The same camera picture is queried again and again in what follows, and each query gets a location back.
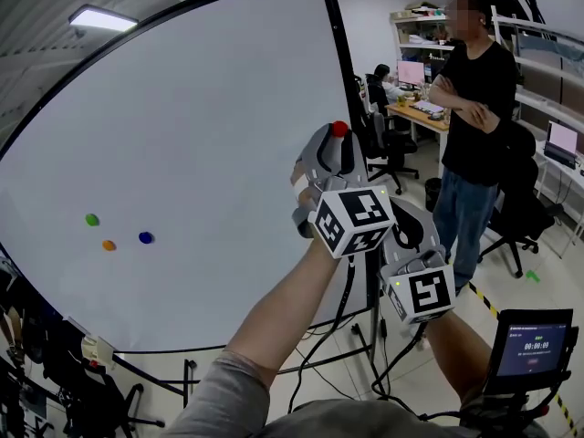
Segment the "wooden office desk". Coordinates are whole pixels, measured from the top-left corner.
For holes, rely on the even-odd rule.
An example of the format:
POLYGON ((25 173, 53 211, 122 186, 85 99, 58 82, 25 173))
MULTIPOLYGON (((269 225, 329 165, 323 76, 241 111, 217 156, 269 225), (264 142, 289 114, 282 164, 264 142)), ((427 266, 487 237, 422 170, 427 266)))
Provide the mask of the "wooden office desk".
POLYGON ((397 116, 410 122, 410 134, 412 141, 418 143, 417 127, 420 126, 426 130, 433 131, 438 139, 439 159, 437 176, 443 175, 442 158, 446 147, 449 126, 444 120, 431 120, 428 113, 415 109, 412 100, 405 100, 402 104, 394 103, 387 105, 385 109, 390 116, 397 116))

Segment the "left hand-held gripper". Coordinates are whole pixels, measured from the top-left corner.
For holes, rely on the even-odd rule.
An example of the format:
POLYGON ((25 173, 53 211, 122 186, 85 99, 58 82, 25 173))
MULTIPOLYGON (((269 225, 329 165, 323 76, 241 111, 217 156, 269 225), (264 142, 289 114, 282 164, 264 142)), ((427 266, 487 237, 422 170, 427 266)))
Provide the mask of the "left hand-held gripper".
POLYGON ((297 199, 292 219, 300 236, 319 238, 335 259, 377 248, 395 217, 386 187, 363 183, 367 166, 356 134, 347 131, 339 152, 332 124, 325 124, 299 160, 305 174, 292 182, 297 199))

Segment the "pink screen laptop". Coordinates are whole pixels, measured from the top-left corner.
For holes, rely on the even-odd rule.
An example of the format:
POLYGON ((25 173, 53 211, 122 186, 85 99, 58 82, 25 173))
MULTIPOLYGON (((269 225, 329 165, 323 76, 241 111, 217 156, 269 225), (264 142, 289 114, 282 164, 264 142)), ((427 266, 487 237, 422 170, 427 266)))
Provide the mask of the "pink screen laptop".
POLYGON ((544 144, 544 155, 575 170, 577 139, 578 134, 574 130, 550 121, 547 128, 547 139, 544 144))

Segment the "beige plastic box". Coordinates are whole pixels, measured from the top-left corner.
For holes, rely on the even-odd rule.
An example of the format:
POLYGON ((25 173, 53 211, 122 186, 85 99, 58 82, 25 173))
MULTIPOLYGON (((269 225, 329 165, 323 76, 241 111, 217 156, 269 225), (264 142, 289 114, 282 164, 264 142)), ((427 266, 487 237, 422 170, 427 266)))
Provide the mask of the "beige plastic box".
POLYGON ((81 340, 81 352, 85 359, 95 360, 99 366, 111 369, 114 365, 114 348, 101 337, 84 336, 81 340))

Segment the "person's left hand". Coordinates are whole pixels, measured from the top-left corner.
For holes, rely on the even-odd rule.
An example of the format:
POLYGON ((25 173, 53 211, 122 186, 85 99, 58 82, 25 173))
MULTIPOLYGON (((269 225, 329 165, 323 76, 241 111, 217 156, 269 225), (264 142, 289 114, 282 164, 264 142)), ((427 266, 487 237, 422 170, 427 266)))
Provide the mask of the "person's left hand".
POLYGON ((293 187, 297 204, 309 210, 314 210, 318 205, 320 192, 314 183, 308 179, 302 161, 296 162, 290 176, 290 183, 293 187))

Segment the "black trash bin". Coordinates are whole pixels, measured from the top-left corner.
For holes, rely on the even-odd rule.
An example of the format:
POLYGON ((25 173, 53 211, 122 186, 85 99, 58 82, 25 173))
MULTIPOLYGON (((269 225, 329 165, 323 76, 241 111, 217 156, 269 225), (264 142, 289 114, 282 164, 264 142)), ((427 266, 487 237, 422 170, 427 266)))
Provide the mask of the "black trash bin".
POLYGON ((425 208, 430 213, 433 212, 434 207, 437 204, 441 188, 442 188, 441 178, 433 177, 425 181, 424 184, 425 208))

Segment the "black office chair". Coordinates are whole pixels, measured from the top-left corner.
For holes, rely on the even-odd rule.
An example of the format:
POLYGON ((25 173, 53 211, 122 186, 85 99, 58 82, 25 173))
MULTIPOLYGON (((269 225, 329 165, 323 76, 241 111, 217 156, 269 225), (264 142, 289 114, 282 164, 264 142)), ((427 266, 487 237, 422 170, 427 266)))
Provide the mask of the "black office chair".
POLYGON ((498 185, 495 208, 487 228, 499 239, 482 250, 478 260, 497 248, 508 245, 516 263, 514 276, 523 276, 518 245, 524 250, 539 251, 538 238, 555 223, 560 205, 546 207, 535 194, 538 166, 534 159, 536 140, 526 127, 512 122, 506 148, 506 162, 498 185))
POLYGON ((367 164, 369 182, 389 175, 395 182, 395 193, 401 195, 402 185, 397 176, 398 172, 411 173, 415 180, 420 178, 418 170, 405 166, 405 156, 417 152, 418 147, 408 135, 388 129, 385 118, 379 112, 367 113, 364 121, 368 132, 366 159, 384 160, 384 163, 367 164))
POLYGON ((75 438, 116 438, 121 430, 133 438, 134 425, 164 428, 160 420, 130 415, 140 402, 144 388, 134 384, 124 395, 103 367, 93 367, 81 353, 82 333, 66 321, 47 329, 43 345, 43 376, 59 387, 70 431, 75 438))

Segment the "white storage shelf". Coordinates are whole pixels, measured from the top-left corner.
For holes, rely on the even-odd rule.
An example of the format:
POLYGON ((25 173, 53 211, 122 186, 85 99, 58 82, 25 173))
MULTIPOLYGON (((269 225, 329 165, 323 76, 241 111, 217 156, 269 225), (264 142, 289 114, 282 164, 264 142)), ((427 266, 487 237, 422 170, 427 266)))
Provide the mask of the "white storage shelf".
MULTIPOLYGON (((539 127, 554 120, 584 135, 584 36, 491 11, 489 36, 515 59, 516 118, 539 127)), ((403 10, 390 22, 401 58, 448 58, 454 49, 442 9, 403 10)))

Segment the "pink screen monitor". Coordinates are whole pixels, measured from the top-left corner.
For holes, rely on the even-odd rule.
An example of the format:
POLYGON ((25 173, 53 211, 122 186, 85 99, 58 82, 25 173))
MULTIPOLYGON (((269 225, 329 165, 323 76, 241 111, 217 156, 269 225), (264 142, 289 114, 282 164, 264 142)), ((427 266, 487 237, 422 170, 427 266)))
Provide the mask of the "pink screen monitor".
POLYGON ((422 62, 399 60, 397 62, 400 83, 417 86, 425 82, 424 64, 422 62))

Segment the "black whiteboard stand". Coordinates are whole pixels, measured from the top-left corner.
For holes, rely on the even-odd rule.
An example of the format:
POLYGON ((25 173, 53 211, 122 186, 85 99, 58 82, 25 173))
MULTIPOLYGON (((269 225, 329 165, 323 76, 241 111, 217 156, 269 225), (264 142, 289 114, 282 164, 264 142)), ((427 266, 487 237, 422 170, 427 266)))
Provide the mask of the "black whiteboard stand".
MULTIPOLYGON (((379 301, 367 287, 364 261, 356 259, 355 267, 340 323, 334 317, 346 285, 346 262, 339 264, 322 299, 322 323, 310 327, 277 374, 270 390, 271 420, 315 400, 374 398, 370 385, 384 367, 381 332, 374 325, 381 313, 378 308, 353 310, 379 301)), ((221 349, 222 344, 212 342, 184 349, 124 350, 115 353, 112 371, 118 380, 143 382, 151 408, 172 416, 180 402, 191 398, 221 349)))

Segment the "white side table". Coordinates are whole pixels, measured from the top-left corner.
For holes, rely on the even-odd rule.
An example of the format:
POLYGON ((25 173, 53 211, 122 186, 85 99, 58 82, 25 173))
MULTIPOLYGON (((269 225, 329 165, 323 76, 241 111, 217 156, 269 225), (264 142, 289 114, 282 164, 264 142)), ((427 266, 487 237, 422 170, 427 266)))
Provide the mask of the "white side table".
POLYGON ((584 156, 578 155, 576 168, 571 169, 544 154, 544 141, 536 141, 535 160, 539 170, 536 181, 537 197, 544 196, 552 203, 563 206, 563 213, 574 222, 574 227, 565 226, 568 241, 556 250, 563 257, 569 248, 584 236, 584 156))

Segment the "black timer display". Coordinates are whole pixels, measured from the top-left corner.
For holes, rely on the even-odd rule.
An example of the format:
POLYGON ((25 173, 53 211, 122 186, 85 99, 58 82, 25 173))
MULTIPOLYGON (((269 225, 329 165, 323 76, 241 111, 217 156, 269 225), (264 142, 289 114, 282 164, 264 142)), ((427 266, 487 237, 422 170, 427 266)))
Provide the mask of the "black timer display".
POLYGON ((578 336, 572 319, 571 308, 500 311, 485 394, 524 393, 564 381, 578 336))

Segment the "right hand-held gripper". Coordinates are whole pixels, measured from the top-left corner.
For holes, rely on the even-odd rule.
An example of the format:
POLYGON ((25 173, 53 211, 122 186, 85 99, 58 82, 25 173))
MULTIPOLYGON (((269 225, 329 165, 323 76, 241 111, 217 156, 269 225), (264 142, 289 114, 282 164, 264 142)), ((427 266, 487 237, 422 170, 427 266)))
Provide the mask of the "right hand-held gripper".
POLYGON ((454 307, 455 284, 443 254, 427 250, 440 244, 433 215, 406 200, 391 200, 391 209, 395 224, 382 243, 386 293, 404 324, 439 318, 454 307))

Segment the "ceiling light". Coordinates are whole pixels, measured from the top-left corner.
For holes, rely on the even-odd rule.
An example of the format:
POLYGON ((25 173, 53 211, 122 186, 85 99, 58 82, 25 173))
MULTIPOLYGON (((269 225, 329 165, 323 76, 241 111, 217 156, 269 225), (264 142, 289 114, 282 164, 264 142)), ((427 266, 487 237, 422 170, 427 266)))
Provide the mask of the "ceiling light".
POLYGON ((68 18, 68 22, 71 26, 94 27, 116 32, 125 32, 139 23, 135 18, 94 5, 81 6, 68 18))

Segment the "white whiteboard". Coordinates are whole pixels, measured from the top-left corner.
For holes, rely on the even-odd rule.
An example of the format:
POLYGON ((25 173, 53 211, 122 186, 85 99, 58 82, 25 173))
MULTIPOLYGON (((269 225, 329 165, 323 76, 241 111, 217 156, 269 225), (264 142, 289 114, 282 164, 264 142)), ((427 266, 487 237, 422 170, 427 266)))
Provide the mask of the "white whiteboard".
POLYGON ((118 351, 225 344, 306 250, 289 176, 318 128, 353 119, 352 81, 338 0, 171 7, 72 69, 0 151, 0 249, 118 351))

